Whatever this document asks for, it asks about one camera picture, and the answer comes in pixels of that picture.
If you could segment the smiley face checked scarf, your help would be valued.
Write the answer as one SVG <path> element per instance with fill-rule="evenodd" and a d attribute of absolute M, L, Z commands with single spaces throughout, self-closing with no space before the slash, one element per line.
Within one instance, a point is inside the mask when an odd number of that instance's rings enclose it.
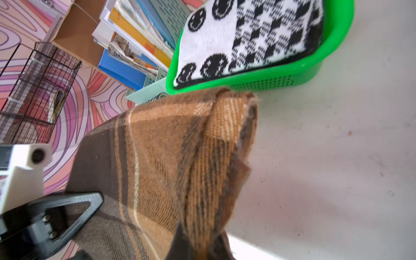
<path fill-rule="evenodd" d="M 208 1 L 187 19 L 175 89 L 285 65 L 323 41 L 323 1 Z"/>

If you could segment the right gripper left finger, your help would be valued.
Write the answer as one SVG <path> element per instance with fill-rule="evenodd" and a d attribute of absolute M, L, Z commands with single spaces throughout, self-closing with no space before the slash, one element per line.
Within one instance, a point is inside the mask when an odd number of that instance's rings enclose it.
<path fill-rule="evenodd" d="M 193 248 L 181 224 L 178 224 L 166 260 L 194 260 Z"/>

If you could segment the green plastic basket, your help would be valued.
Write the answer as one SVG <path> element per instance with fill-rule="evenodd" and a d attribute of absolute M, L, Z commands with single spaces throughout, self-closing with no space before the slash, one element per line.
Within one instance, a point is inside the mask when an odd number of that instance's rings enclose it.
<path fill-rule="evenodd" d="M 179 49 L 176 49 L 166 77 L 167 93 L 176 95 L 216 87 L 256 92 L 304 84 L 317 75 L 323 61 L 339 48 L 349 32 L 353 18 L 354 1 L 326 1 L 323 43 L 314 54 L 290 64 L 232 75 L 179 90 L 173 85 L 178 71 Z"/>

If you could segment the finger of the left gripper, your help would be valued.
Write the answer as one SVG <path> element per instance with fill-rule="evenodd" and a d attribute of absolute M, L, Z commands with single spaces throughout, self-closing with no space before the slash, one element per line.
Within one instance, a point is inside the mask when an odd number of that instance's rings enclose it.
<path fill-rule="evenodd" d="M 1 213 L 1 259 L 46 260 L 54 256 L 103 202 L 99 192 L 50 195 Z"/>

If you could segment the brown plaid scarf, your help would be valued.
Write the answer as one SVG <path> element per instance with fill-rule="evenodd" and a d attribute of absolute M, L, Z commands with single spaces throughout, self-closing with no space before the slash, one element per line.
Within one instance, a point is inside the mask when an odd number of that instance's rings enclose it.
<path fill-rule="evenodd" d="M 213 88 L 136 106 L 86 134 L 67 193 L 104 202 L 74 237 L 77 260 L 165 260 L 178 224 L 211 260 L 251 171 L 257 98 Z"/>

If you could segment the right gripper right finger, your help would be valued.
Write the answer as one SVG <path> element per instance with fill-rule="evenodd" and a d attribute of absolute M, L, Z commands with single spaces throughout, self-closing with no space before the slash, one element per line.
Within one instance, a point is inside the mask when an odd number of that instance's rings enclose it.
<path fill-rule="evenodd" d="M 235 260 L 232 255 L 229 238 L 227 233 L 223 231 L 214 241 L 211 248 L 212 260 Z"/>

